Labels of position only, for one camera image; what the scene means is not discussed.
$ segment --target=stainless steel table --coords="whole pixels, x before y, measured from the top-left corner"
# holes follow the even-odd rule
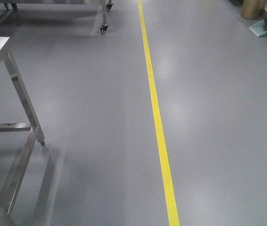
[[[17,9],[17,4],[102,5],[103,23],[100,28],[101,33],[106,33],[108,28],[106,10],[110,11],[111,7],[113,6],[112,0],[108,0],[107,4],[106,0],[0,0],[0,3],[5,4],[7,10],[8,10],[8,4],[11,4],[13,9]]]
[[[40,142],[42,146],[45,145],[44,135],[33,105],[30,101],[15,60],[9,51],[10,46],[10,38],[0,37],[0,62],[3,60],[6,65],[16,92],[19,96],[22,106],[24,107],[24,111],[28,117],[29,123],[0,124],[0,132],[29,131],[29,136],[22,150],[22,154],[16,163],[17,167],[15,170],[11,170],[11,172],[8,174],[6,182],[0,193],[0,225],[3,226],[15,225],[9,216],[12,214],[13,207],[36,140]]]

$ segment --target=gray epoxy floor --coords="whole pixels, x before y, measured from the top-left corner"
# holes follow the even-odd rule
[[[227,0],[143,3],[182,225],[266,226],[267,37]],[[168,225],[137,1],[109,23],[100,34],[97,6],[19,5],[0,27],[48,148],[35,145],[21,225]],[[0,122],[25,121],[5,75]],[[0,134],[0,189],[25,139]]]

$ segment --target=yellow floor line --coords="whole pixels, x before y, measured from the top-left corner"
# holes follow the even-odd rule
[[[153,114],[154,114],[154,123],[155,123],[155,129],[156,129],[158,151],[159,151],[160,160],[161,160],[162,179],[163,179],[163,184],[164,184],[164,189],[165,189],[169,224],[170,226],[179,226],[180,222],[179,222],[179,217],[178,217],[178,210],[177,210],[174,186],[173,186],[173,181],[172,181],[172,173],[171,173],[171,168],[170,168],[170,163],[169,163],[165,134],[164,134],[163,127],[162,127],[162,118],[161,118],[158,97],[157,97],[155,78],[154,78],[142,0],[138,0],[138,9],[139,9],[139,16],[140,16],[141,26],[142,26],[144,49],[145,49],[145,55],[146,55],[146,64],[147,64],[147,70],[148,70],[152,108],[153,108]]]

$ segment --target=cardboard tube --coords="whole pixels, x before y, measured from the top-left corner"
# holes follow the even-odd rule
[[[267,0],[244,0],[241,16],[248,20],[258,19],[266,1]]]

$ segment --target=caster wheel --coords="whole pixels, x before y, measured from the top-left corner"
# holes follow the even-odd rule
[[[101,33],[102,33],[102,34],[105,34],[106,31],[107,31],[107,28],[108,28],[108,25],[102,25],[102,27],[100,28]]]
[[[16,3],[11,3],[11,6],[13,9],[17,9],[17,4]]]
[[[113,6],[112,3],[107,3],[107,5],[106,5],[106,10],[107,10],[107,11],[110,11],[112,6]]]

